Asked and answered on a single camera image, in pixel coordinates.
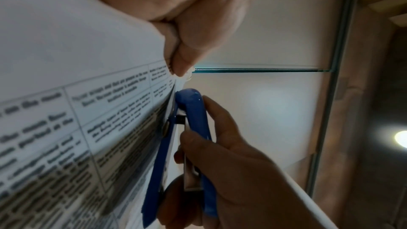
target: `paper sheet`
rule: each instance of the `paper sheet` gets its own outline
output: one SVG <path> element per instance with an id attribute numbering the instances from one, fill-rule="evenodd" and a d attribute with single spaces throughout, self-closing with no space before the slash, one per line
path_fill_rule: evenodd
<path id="1" fill-rule="evenodd" d="M 142 228 L 164 39 L 97 0 L 0 0 L 0 227 Z"/>

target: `blue handle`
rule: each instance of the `blue handle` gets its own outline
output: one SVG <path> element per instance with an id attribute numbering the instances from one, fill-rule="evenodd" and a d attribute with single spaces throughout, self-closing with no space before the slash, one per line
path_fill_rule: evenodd
<path id="1" fill-rule="evenodd" d="M 183 89 L 175 93 L 175 101 L 178 107 L 187 114 L 187 119 L 191 130 L 199 133 L 204 139 L 212 140 L 208 126 L 208 118 L 204 100 L 195 89 Z M 216 209 L 216 189 L 212 182 L 204 175 L 201 175 L 203 186 L 203 211 L 212 217 L 217 217 Z"/>

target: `blue tool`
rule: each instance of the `blue tool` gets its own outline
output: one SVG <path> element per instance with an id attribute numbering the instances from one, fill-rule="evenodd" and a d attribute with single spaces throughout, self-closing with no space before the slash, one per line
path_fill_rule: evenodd
<path id="1" fill-rule="evenodd" d="M 178 115 L 179 110 L 186 113 L 186 119 Z M 147 228 L 156 217 L 157 211 L 164 193 L 164 184 L 167 179 L 168 162 L 173 137 L 174 126 L 176 124 L 188 124 L 190 129 L 199 133 L 204 139 L 212 140 L 206 116 L 204 100 L 201 94 L 195 89 L 184 89 L 175 93 L 173 110 L 164 126 L 163 138 L 158 149 L 157 157 L 154 162 L 153 173 L 148 184 L 147 193 L 142 207 L 143 226 Z M 206 176 L 201 174 L 198 169 L 192 166 L 192 173 L 200 178 L 200 186 L 203 190 L 203 211 L 212 217 L 217 217 L 216 209 L 216 190 L 213 184 Z"/>

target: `hand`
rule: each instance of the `hand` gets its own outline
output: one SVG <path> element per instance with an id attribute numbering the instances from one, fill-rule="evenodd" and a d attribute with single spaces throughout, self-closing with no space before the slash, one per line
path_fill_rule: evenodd
<path id="1" fill-rule="evenodd" d="M 251 0 L 102 1 L 136 18 L 174 24 L 180 43 L 174 53 L 169 53 L 174 73 L 182 76 L 236 31 Z"/>
<path id="2" fill-rule="evenodd" d="M 164 194 L 158 220 L 167 229 L 194 224 L 205 229 L 322 228 L 287 183 L 282 172 L 262 152 L 240 135 L 230 114 L 204 96 L 205 107 L 215 121 L 216 144 L 193 131 L 181 135 L 181 150 L 206 175 L 217 191 L 219 219 L 202 212 L 201 195 L 184 192 L 182 176 Z"/>

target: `light bulb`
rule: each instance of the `light bulb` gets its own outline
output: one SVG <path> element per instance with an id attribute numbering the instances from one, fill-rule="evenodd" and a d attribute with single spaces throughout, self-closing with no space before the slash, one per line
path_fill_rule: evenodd
<path id="1" fill-rule="evenodd" d="M 399 131 L 394 135 L 394 139 L 398 144 L 407 148 L 407 131 Z"/>

